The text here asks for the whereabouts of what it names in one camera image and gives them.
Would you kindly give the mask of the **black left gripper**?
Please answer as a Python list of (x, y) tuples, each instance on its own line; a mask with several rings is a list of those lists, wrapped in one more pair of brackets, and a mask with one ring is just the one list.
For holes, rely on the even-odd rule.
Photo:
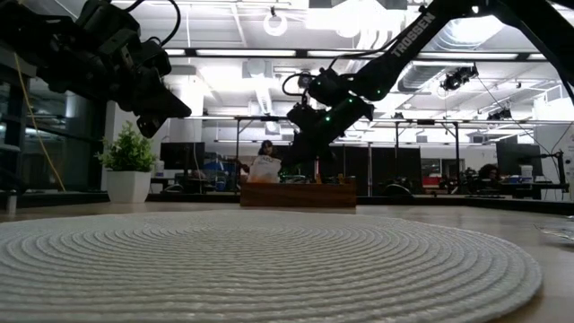
[(109, 56), (91, 57), (83, 67), (66, 83), (66, 89), (87, 98), (114, 101), (137, 116), (140, 133), (147, 138), (167, 119), (193, 119), (191, 108), (164, 82), (170, 60), (153, 40), (134, 47), (125, 45)]

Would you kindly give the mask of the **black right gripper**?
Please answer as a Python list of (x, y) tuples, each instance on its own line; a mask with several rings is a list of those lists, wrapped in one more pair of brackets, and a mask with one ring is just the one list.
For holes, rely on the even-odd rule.
[[(308, 146), (329, 145), (360, 118), (373, 120), (374, 106), (355, 96), (347, 96), (331, 109), (313, 109), (297, 103), (287, 118), (299, 128), (296, 144)], [(319, 148), (313, 160), (296, 153), (292, 147), (281, 147), (281, 175), (301, 175), (317, 178), (329, 175), (335, 164), (335, 154), (329, 146)]]

